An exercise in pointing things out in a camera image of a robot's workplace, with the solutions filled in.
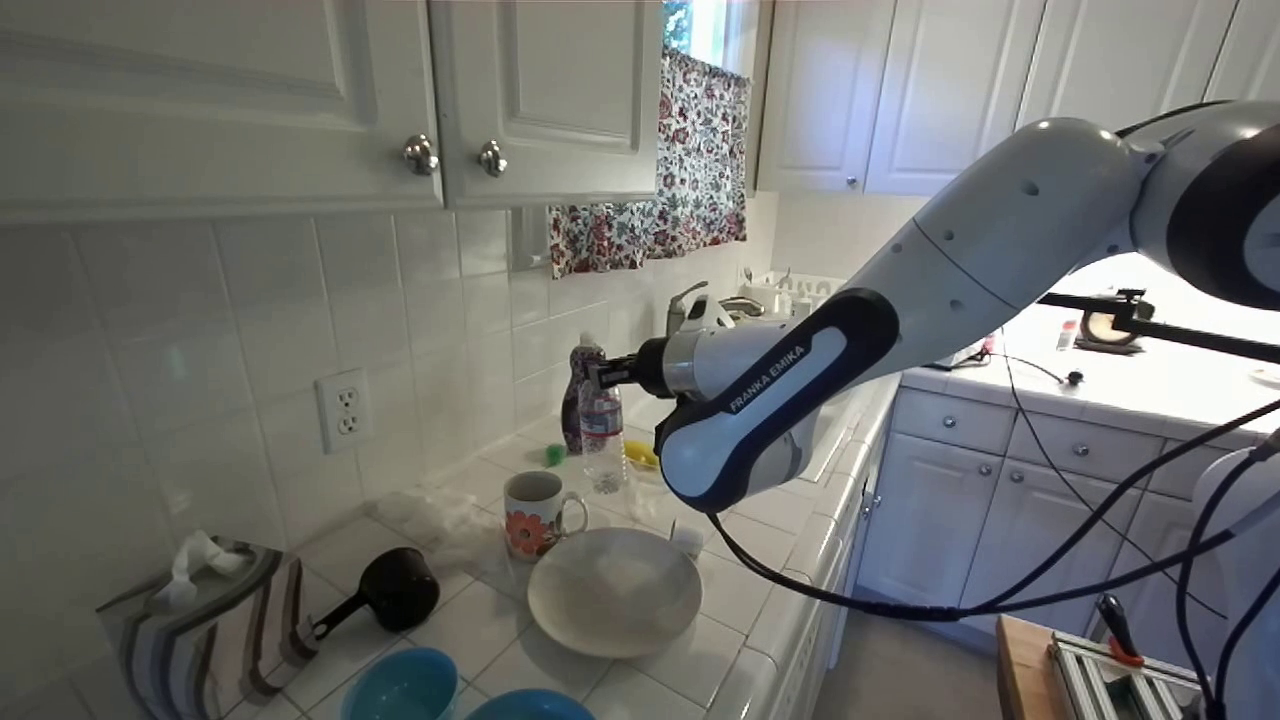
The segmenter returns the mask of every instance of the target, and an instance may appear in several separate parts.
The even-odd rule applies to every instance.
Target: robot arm
[[[668,489],[719,510],[794,478],[827,394],[988,335],[1122,246],[1200,293],[1280,308],[1280,103],[1207,103],[1122,136],[1090,120],[1028,123],[796,326],[643,342],[641,385],[678,394],[657,432]]]

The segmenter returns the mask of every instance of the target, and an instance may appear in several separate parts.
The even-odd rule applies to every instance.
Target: upper cabinet
[[[920,195],[1018,126],[1043,0],[900,0],[872,139],[872,192]]]
[[[1231,7],[1235,0],[1050,0],[1019,123],[1084,116],[1126,126],[1204,101]]]
[[[861,189],[893,0],[779,0],[770,57],[760,189]]]
[[[423,3],[4,0],[0,215],[440,205]]]
[[[657,192],[657,0],[434,0],[447,205]]]
[[[1280,3],[1239,0],[1207,101],[1280,101]]]
[[[657,189],[657,0],[438,0],[434,11],[423,0],[9,0],[0,220]]]

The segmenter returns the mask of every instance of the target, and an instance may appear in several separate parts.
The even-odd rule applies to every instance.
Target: white cabinet
[[[662,0],[434,0],[447,205],[657,192]]]
[[[936,192],[1018,126],[1043,0],[898,0],[872,192]]]
[[[995,491],[995,454],[890,435],[855,582],[911,604],[955,604]]]
[[[1084,116],[1126,126],[1204,101],[1231,7],[1235,0],[1050,0],[1019,123]]]
[[[861,189],[872,152],[893,0],[777,3],[760,189]]]
[[[1055,476],[1051,468],[1038,463],[1007,463],[999,472],[999,491],[992,498],[992,514],[983,541],[974,560],[974,575],[964,587],[964,604],[980,604],[1026,572],[1034,572],[1059,541],[1067,541],[1090,508],[1065,489],[1065,478],[1090,498],[1101,503],[1112,484]],[[1122,498],[1108,519],[1126,532],[1134,519],[1134,498]],[[1038,578],[1026,596],[1043,596],[1076,582],[1097,582],[1116,564],[1122,534],[1108,527],[1091,527],[1043,578]],[[1038,623],[1051,623],[1065,633],[1084,633],[1091,616],[1091,596],[1071,604],[1028,607],[1019,616]]]
[[[1197,522],[1197,508],[1190,498],[1148,491],[1129,534],[1140,548],[1148,548],[1152,555],[1171,555],[1171,550],[1186,550],[1194,522]],[[1134,548],[1126,548],[1112,575],[1134,572],[1140,564],[1144,560]],[[1171,578],[1176,578],[1176,572],[1148,575],[1134,587],[1122,587],[1116,596],[1126,598],[1134,637],[1148,655],[1190,662],[1186,644],[1176,637],[1176,613],[1171,613],[1176,582]],[[1190,604],[1197,653],[1200,653],[1200,659],[1207,659],[1207,666],[1216,666],[1219,644],[1227,637],[1225,616],[1219,616],[1225,613],[1225,582],[1219,582],[1216,555],[1197,560],[1194,592],[1207,604],[1207,607]]]
[[[1280,101],[1280,3],[1239,0],[1207,101]]]
[[[423,3],[0,7],[0,220],[440,205]]]

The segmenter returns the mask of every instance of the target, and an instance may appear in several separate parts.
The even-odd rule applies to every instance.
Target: tile countertop
[[[1137,357],[1106,357],[1081,349],[1055,349],[1071,308],[1028,308],[995,330],[995,358],[988,369],[906,371],[906,386],[983,399],[983,403],[1026,403],[1028,410],[1067,415],[1084,425],[1112,425],[1129,432],[1197,435],[1212,425],[1243,415],[1270,399],[1280,399],[1275,369],[1200,351],[1167,339],[1140,339]],[[1034,358],[1055,377],[1084,371],[1081,386],[1059,386]],[[1219,445],[1243,445],[1280,428],[1280,415],[1243,425]]]
[[[898,394],[898,377],[845,390],[821,410],[821,440],[808,472],[777,491],[738,503],[723,522],[771,569],[816,578],[850,542],[845,514],[855,510],[854,476],[880,440]],[[440,575],[440,607],[415,633],[387,637],[368,613],[328,637],[328,649],[287,684],[286,698],[247,714],[338,720],[354,678],[385,653],[408,644],[443,649],[462,662],[452,714],[469,714],[510,689],[561,689],[586,698],[600,720],[637,714],[788,714],[777,702],[779,677],[794,662],[796,637],[812,598],[758,578],[741,569],[711,522],[690,510],[657,476],[634,476],[624,491],[588,489],[581,463],[558,472],[586,495],[592,527],[650,527],[696,534],[704,604],[696,623],[650,659],[588,659],[548,641],[524,607],[529,564],[502,548],[502,489],[512,472],[535,468],[539,435],[512,435],[490,454],[469,459],[411,491],[385,495],[348,522],[305,542],[301,555],[322,596],[342,598],[362,569],[397,542],[423,548]]]

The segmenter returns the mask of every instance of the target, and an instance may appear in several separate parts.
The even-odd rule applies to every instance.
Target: white plate
[[[531,620],[586,655],[651,655],[704,598],[693,560],[650,532],[596,527],[564,534],[529,578]]]

